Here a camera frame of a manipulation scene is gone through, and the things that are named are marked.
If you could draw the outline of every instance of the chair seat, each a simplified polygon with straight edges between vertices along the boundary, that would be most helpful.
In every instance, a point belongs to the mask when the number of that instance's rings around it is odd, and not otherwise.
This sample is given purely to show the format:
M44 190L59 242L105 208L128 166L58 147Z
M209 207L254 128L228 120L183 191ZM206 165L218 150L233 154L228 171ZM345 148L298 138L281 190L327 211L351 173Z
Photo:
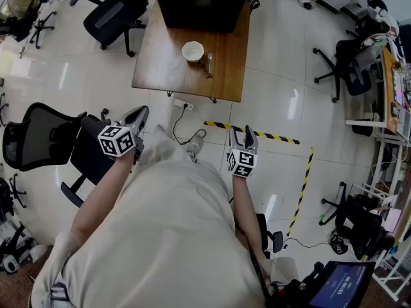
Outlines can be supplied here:
M96 23L118 3L122 3L124 7L101 28L97 28ZM146 4L143 0L104 0L85 18L83 25L92 37L108 46L130 28L125 22L136 21L145 11Z

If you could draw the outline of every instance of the power strip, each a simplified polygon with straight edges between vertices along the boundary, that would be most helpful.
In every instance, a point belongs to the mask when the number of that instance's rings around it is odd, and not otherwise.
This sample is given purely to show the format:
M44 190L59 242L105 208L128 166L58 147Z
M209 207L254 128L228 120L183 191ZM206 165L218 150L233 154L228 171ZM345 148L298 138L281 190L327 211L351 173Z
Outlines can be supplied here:
M187 103L185 101L179 100L179 99L174 99L174 105L184 108L184 104L187 104L186 110L192 110L194 108L193 104Z

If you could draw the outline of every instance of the tiled floor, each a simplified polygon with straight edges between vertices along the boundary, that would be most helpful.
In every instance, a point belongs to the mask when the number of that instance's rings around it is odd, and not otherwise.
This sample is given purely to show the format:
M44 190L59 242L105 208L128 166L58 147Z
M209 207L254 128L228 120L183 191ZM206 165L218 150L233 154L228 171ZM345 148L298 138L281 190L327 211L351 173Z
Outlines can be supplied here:
M257 131L299 139L301 145L296 146L260 138L259 164L249 180L256 210L266 214L269 229L282 230L284 235L297 206L313 147L310 177L291 234L311 246L325 241L333 226L318 225L327 209L320 199L334 200L340 181L366 181L374 153L373 139L354 134L344 124L344 100L331 102L333 82L313 82L315 76L329 72L324 61L312 53L313 47L333 56L335 44L346 37L345 29L352 24L319 7L304 10L295 0L260 1L261 7L251 15L241 103L220 100L213 104L207 98L176 94L176 98L194 104L199 115L187 111L175 130L177 136L190 138L207 119L240 127L249 124ZM156 124L171 129L182 110L173 106L173 99L165 92L131 88L137 57L125 54L123 37L101 51L84 30L82 22L93 9L91 3L79 1L71 8L64 1L48 8L58 11L52 20L56 29L42 37L40 50L30 46L19 60L20 46L13 40L0 45L0 76L5 78L6 101L10 104L4 112L7 121L21 121L35 101L72 116L85 110L98 116L105 107L112 119L136 106L148 105L145 144L150 143ZM144 22L148 15L149 11L143 16ZM136 52L143 33L131 31L131 45ZM231 191L224 154L229 149L227 131L211 127L206 130L200 158L220 171ZM14 173L8 166L4 171L6 176ZM19 186L28 192L22 197L28 208L19 209L19 213L40 241L52 242L61 230L69 228L77 208L62 194L60 183L71 184L78 175L70 164L19 173ZM85 184L81 195L86 196L91 189L91 183ZM302 277L315 261L354 259L350 253L336 256L326 245L303 248L295 241L290 241L281 255L297 259Z

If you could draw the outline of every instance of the person's arm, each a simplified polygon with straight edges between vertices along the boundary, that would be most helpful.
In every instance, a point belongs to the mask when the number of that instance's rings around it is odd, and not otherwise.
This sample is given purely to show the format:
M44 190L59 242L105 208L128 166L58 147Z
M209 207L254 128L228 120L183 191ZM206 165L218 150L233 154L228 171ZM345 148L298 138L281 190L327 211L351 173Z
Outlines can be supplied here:
M256 257L259 260L265 259L262 251L261 232L256 211L252 204L249 188L247 187L246 178L232 176L232 190L234 198L234 217L240 228L246 233ZM236 236L242 245L248 248L247 240L244 236L239 232L236 233Z
M116 159L74 218L71 232L83 245L112 210L117 197L130 173L134 150Z

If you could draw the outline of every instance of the shirt sleeve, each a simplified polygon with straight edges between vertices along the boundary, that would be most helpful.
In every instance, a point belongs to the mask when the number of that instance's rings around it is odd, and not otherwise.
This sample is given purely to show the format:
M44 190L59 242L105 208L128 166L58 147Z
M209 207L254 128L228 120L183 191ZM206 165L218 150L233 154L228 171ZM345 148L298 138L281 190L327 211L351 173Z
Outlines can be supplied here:
M48 303L51 287L60 272L67 256L76 252L81 246L79 240L72 233L59 233L50 256L38 277L31 292L31 306L43 308Z

